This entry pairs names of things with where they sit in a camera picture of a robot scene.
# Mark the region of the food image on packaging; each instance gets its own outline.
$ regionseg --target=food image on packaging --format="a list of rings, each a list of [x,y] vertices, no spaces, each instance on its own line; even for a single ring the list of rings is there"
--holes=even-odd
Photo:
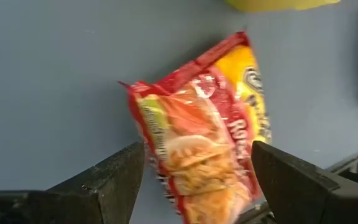
[[[234,223],[260,197],[250,155],[270,142],[257,63],[244,32],[154,84],[126,85],[165,196],[184,223]]]

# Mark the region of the plastic food packaging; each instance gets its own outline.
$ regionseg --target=plastic food packaging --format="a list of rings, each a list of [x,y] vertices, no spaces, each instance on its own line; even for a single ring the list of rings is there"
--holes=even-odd
[[[124,85],[165,196],[184,223],[234,223],[260,197],[252,141],[271,138],[246,34],[230,36],[157,83]]]
[[[242,11],[269,11],[280,9],[309,9],[338,3],[339,0],[226,0],[226,2]]]

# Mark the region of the gray surface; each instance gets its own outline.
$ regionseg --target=gray surface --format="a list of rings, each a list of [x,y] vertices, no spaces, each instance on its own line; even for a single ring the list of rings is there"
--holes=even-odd
[[[358,152],[358,1],[245,16],[221,0],[0,0],[0,189],[46,189],[130,144],[116,81],[156,80],[245,27],[273,145],[322,167]],[[180,223],[161,191],[147,170],[131,223]]]

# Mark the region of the red snack bag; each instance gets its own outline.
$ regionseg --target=red snack bag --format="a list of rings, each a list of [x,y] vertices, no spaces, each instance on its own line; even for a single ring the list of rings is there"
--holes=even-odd
[[[158,83],[126,85],[131,113],[184,223],[234,223],[260,193],[250,160],[252,120],[213,66],[237,45],[249,45],[245,33]]]

